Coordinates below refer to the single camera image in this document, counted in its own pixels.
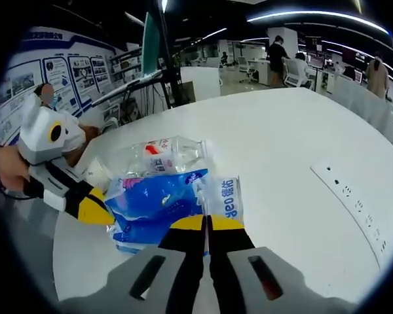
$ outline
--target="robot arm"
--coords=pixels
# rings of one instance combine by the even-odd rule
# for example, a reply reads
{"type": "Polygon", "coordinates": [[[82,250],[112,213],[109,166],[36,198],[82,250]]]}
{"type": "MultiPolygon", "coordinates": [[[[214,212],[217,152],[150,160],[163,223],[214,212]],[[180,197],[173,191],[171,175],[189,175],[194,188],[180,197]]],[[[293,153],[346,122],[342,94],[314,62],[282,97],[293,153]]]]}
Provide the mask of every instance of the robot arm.
{"type": "Polygon", "coordinates": [[[65,121],[63,114],[42,107],[35,94],[26,99],[18,142],[20,155],[30,165],[31,182],[25,182],[24,192],[82,222],[113,224],[102,191],[84,181],[63,157],[65,121]]]}

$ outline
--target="gray gripper base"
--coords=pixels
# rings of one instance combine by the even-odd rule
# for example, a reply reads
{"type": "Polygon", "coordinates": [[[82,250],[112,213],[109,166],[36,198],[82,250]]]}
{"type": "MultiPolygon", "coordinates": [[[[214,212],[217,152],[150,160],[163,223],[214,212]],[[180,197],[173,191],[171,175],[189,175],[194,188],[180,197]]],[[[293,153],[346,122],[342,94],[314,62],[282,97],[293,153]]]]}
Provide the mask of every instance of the gray gripper base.
{"type": "MultiPolygon", "coordinates": [[[[64,157],[54,159],[51,162],[74,181],[80,182],[82,180],[79,174],[72,167],[68,166],[64,157]]],[[[45,190],[49,190],[53,194],[60,197],[64,197],[69,190],[68,187],[66,187],[49,173],[44,163],[37,166],[30,166],[29,175],[42,183],[45,190]]]]}
{"type": "Polygon", "coordinates": [[[255,313],[350,313],[354,306],[337,298],[324,298],[305,285],[303,274],[266,247],[227,254],[236,272],[247,314],[255,313]],[[259,257],[282,289],[279,298],[270,300],[263,290],[249,258],[259,257]]]}
{"type": "Polygon", "coordinates": [[[148,246],[112,270],[108,275],[106,286],[101,290],[90,296],[64,300],[60,303],[61,308],[67,313],[85,314],[165,313],[170,291],[184,258],[183,252],[148,246]],[[135,290],[134,283],[140,282],[140,278],[143,278],[142,273],[148,273],[143,270],[155,260],[162,260],[162,265],[149,287],[147,297],[145,300],[140,300],[132,296],[135,290]]]}
{"type": "Polygon", "coordinates": [[[39,165],[48,160],[58,158],[63,154],[62,147],[51,148],[41,152],[34,152],[30,150],[23,139],[19,139],[18,150],[23,159],[29,162],[31,165],[39,165]]]}

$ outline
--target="wall poster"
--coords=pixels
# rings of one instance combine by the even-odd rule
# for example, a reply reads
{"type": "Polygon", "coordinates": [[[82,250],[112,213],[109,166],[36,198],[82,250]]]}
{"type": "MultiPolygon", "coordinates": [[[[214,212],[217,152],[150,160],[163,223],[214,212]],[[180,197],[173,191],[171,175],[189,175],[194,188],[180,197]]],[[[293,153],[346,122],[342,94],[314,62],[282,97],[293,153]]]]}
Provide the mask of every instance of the wall poster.
{"type": "Polygon", "coordinates": [[[57,97],[56,110],[75,113],[80,109],[69,76],[67,62],[63,57],[43,59],[45,80],[54,88],[57,97]]]}
{"type": "Polygon", "coordinates": [[[81,104],[85,104],[91,101],[90,94],[97,92],[90,60],[88,57],[73,56],[68,57],[68,59],[81,104]]]}
{"type": "Polygon", "coordinates": [[[21,63],[7,70],[0,86],[0,144],[17,135],[25,98],[43,83],[40,60],[21,63]]]}
{"type": "Polygon", "coordinates": [[[92,62],[93,73],[98,83],[99,92],[105,94],[110,92],[113,87],[109,79],[105,60],[103,58],[92,57],[90,61],[92,62]]]}

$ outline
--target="robot eye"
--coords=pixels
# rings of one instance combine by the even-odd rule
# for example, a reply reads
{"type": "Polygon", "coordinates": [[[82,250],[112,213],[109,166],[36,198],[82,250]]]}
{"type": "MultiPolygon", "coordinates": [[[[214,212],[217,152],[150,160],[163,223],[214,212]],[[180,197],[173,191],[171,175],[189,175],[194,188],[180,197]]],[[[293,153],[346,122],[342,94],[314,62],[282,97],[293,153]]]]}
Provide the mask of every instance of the robot eye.
{"type": "Polygon", "coordinates": [[[60,122],[55,122],[54,125],[51,127],[48,139],[50,142],[55,142],[57,141],[60,136],[61,136],[61,123],[60,122]]]}

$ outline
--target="computer monitor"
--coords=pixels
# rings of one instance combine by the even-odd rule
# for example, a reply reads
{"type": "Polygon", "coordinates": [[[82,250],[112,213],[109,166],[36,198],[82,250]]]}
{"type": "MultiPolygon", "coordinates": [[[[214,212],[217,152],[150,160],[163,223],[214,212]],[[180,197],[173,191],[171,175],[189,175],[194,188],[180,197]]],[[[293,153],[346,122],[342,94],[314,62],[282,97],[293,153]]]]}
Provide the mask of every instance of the computer monitor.
{"type": "Polygon", "coordinates": [[[323,69],[324,62],[324,56],[311,56],[309,64],[317,69],[323,69]]]}
{"type": "Polygon", "coordinates": [[[141,75],[153,74],[157,70],[160,50],[160,32],[149,13],[145,17],[143,51],[141,54],[141,75]]]}
{"type": "Polygon", "coordinates": [[[357,83],[361,84],[361,82],[362,82],[362,72],[359,71],[359,70],[354,70],[354,71],[355,71],[355,81],[357,83]]]}

